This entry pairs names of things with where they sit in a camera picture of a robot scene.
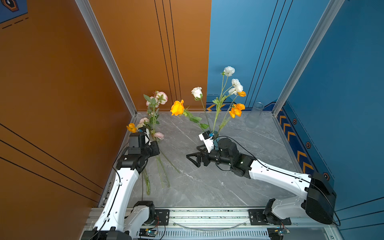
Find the teal ceramic vase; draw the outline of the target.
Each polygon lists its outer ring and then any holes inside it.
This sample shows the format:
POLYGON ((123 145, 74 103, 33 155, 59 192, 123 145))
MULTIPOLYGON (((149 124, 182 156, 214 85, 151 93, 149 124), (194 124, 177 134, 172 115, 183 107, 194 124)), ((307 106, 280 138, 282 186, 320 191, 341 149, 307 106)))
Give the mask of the teal ceramic vase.
POLYGON ((216 139, 218 136, 219 136, 219 134, 218 134, 217 131, 212 131, 212 132, 210 133, 210 137, 212 137, 213 139, 216 139))

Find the yellow rose stem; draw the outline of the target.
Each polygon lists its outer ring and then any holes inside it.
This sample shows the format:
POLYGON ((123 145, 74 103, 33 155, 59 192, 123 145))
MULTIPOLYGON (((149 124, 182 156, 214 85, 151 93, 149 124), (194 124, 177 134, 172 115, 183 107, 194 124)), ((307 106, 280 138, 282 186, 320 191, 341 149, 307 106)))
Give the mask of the yellow rose stem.
POLYGON ((203 131, 209 130, 209 124, 202 123, 202 118, 194 116, 188 109, 184 107, 184 100, 175 101, 171 107, 172 116, 184 116, 191 122, 197 124, 203 131))

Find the pink carnation flower stem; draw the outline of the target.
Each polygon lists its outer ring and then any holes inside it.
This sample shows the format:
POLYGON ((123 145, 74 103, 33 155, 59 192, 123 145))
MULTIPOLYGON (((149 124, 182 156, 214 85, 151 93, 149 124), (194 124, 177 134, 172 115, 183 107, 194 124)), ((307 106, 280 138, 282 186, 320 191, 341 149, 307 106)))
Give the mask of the pink carnation flower stem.
MULTIPOLYGON (((150 139, 152 141, 155 141, 156 143, 160 143, 165 139, 165 136, 163 133, 157 131, 157 125, 160 124, 158 120, 160 116, 159 107, 160 105, 165 105, 167 103, 168 96, 164 92, 155 91, 153 96, 149 97, 147 95, 144 95, 144 98, 146 100, 147 116, 139 121, 137 129, 146 128, 149 131, 150 139)), ((163 188, 165 186, 167 188, 170 188, 171 183, 162 158, 166 159, 167 162, 177 171, 177 173, 181 174, 181 171, 176 168, 176 166, 162 151, 160 151, 159 155, 156 156, 156 164, 159 171, 161 185, 163 188)))

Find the white ranunculus flower stem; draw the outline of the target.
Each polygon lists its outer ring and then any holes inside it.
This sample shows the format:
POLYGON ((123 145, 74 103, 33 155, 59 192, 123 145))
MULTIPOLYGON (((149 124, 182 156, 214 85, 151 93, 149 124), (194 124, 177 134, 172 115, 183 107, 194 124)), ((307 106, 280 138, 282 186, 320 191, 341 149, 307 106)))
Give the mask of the white ranunculus flower stem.
POLYGON ((224 107, 225 101, 229 100, 231 104, 231 102, 234 100, 236 96, 236 92, 244 91, 244 87, 241 84, 239 79, 232 79, 229 82, 229 78, 234 75, 235 71, 236 71, 235 68, 231 66, 227 66, 224 68, 223 72, 221 73, 221 75, 223 76, 221 92, 219 96, 213 100, 213 104, 216 107, 216 115, 215 115, 213 130, 217 132, 219 130, 219 125, 222 123, 221 122, 220 124, 218 124, 218 119, 219 119, 220 113, 222 112, 222 107, 224 107))

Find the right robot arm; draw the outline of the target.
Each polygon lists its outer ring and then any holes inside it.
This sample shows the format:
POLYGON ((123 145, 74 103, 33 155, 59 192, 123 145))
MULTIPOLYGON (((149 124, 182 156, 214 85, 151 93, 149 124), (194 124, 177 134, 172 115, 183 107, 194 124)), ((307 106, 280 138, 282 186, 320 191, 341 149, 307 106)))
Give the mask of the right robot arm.
POLYGON ((323 175, 295 173, 268 165, 250 153, 240 153, 231 138, 222 138, 217 144, 207 139, 197 149, 186 158, 198 168, 210 163, 226 165, 238 177, 263 181, 294 194, 288 199, 268 201, 262 212, 266 224, 283 226, 291 224, 292 218, 311 218, 325 225, 340 225, 335 211, 337 194, 323 175))

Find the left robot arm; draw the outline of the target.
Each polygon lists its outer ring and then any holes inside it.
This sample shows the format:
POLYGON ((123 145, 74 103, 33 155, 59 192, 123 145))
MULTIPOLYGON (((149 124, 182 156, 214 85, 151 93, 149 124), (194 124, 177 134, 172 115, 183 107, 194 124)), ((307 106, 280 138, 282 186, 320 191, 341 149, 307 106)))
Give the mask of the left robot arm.
POLYGON ((130 134, 129 145, 114 168, 116 176, 107 203, 93 229, 83 232, 82 240, 138 239, 141 226, 154 220, 155 206, 152 201, 139 201, 126 217, 128 202, 148 159, 159 154, 158 143, 150 141, 148 129, 142 127, 130 134))

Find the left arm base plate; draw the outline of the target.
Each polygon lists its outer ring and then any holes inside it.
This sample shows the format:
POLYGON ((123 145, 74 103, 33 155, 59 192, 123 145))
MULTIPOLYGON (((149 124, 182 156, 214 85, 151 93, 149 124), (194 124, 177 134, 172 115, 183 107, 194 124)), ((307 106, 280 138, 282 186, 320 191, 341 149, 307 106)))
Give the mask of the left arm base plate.
POLYGON ((143 223, 143 226, 168 226, 170 220, 170 210, 169 209, 154 209, 150 210, 150 215, 148 220, 143 223))

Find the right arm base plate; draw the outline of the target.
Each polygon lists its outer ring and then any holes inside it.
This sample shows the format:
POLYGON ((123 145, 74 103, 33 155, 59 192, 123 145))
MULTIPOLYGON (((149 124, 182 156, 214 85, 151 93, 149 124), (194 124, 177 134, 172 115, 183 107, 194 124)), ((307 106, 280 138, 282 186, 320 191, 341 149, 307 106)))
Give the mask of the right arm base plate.
POLYGON ((291 225, 291 219, 279 219, 272 212, 262 209, 250 209, 248 210, 249 218, 252 226, 256 225, 291 225))

